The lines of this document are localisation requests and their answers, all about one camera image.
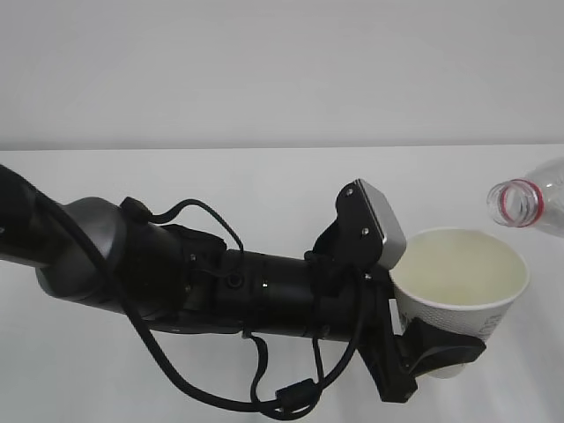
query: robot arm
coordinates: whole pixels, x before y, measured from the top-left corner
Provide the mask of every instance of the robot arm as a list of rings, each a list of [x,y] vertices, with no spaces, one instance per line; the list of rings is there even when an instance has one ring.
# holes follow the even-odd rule
[[[33,266],[49,295],[124,313],[168,378],[187,395],[239,412],[297,419],[359,351],[381,399],[403,403],[430,370],[474,361],[476,338],[438,330],[415,319],[403,336],[391,329],[389,270],[405,239],[385,197],[362,180],[338,194],[337,219],[304,260],[247,252],[217,213],[187,200],[155,216],[132,198],[120,206],[100,198],[60,205],[0,166],[0,259]],[[186,205],[204,207],[240,249],[183,226],[167,224]],[[215,397],[184,381],[149,330],[172,333],[242,332],[259,351],[250,403]],[[261,402],[256,384],[266,344],[254,333],[347,341],[344,357],[318,382],[306,380]]]

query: bottle mouth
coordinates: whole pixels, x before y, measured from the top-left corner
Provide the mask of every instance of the bottle mouth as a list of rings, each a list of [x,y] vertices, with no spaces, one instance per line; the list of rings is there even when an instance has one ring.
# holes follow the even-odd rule
[[[496,185],[490,191],[487,202],[493,220],[511,227],[535,224],[545,207],[540,188],[523,179]]]

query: cable connector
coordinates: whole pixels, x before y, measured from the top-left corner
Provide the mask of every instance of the cable connector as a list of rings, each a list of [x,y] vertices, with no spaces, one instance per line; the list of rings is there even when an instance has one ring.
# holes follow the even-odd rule
[[[320,387],[310,378],[277,390],[276,399],[282,404],[282,412],[289,413],[313,404],[320,393]]]

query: white background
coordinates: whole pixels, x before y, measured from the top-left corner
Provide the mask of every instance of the white background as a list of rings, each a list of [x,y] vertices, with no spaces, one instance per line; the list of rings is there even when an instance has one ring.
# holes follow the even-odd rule
[[[301,256],[334,219],[334,201],[363,177],[391,202],[407,235],[431,226],[497,234],[522,253],[532,283],[509,310],[479,361],[447,381],[419,379],[407,404],[383,404],[355,357],[305,421],[516,423],[564,420],[564,284],[560,239],[496,226],[490,186],[555,156],[562,145],[0,152],[54,199],[126,195],[162,212],[185,197],[221,211],[249,250]],[[199,211],[179,222],[225,236]],[[314,375],[306,339],[268,337],[271,366],[260,395]],[[196,385],[248,398],[256,352],[238,336],[159,335]],[[326,366],[343,351],[323,343]],[[125,317],[42,293],[31,269],[0,263],[0,419],[11,423],[262,422],[198,404],[160,373]]]
[[[561,0],[0,0],[0,148],[564,140]]]

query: cup rim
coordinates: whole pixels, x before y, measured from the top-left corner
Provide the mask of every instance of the cup rim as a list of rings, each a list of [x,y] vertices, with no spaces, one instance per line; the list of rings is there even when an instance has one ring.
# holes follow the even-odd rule
[[[407,297],[420,302],[421,304],[424,304],[426,306],[432,307],[432,308],[438,308],[438,309],[443,309],[443,310],[450,310],[450,311],[480,311],[480,310],[488,310],[490,308],[497,308],[497,307],[501,307],[501,306],[505,306],[508,304],[511,304],[513,301],[515,301],[517,298],[519,298],[519,296],[521,296],[521,294],[525,291],[525,289],[527,289],[527,287],[529,286],[529,283],[531,282],[531,270],[529,269],[529,266],[527,265],[527,262],[525,261],[524,257],[521,255],[521,253],[515,251],[509,244],[507,244],[505,241],[500,240],[497,236],[494,236],[492,234],[489,234],[487,232],[481,231],[479,229],[467,229],[467,228],[463,228],[463,227],[456,227],[456,226],[438,226],[438,227],[431,227],[428,229],[425,229],[423,231],[417,232],[415,235],[411,236],[411,238],[415,238],[416,236],[420,236],[422,234],[427,234],[429,232],[440,232],[440,231],[462,231],[462,232],[474,232],[474,233],[479,233],[481,235],[484,235],[488,238],[492,238],[494,240],[496,240],[497,242],[501,242],[503,245],[505,245],[507,248],[509,248],[511,251],[513,251],[513,253],[519,257],[519,259],[521,260],[521,262],[523,263],[523,266],[525,268],[525,279],[524,279],[524,283],[523,286],[519,289],[519,291],[517,291],[517,293],[511,295],[508,298],[504,298],[503,300],[498,300],[498,301],[494,301],[494,302],[487,302],[484,304],[476,304],[476,305],[458,305],[458,304],[445,304],[442,302],[435,302],[435,301],[431,301],[431,300],[426,300],[424,298],[421,298],[417,295],[413,295],[412,293],[408,292],[407,290],[405,290],[402,286],[400,286],[399,284],[396,283],[396,281],[394,280],[394,278],[392,277],[392,282],[394,284],[394,288],[401,291],[404,295],[406,295]]]

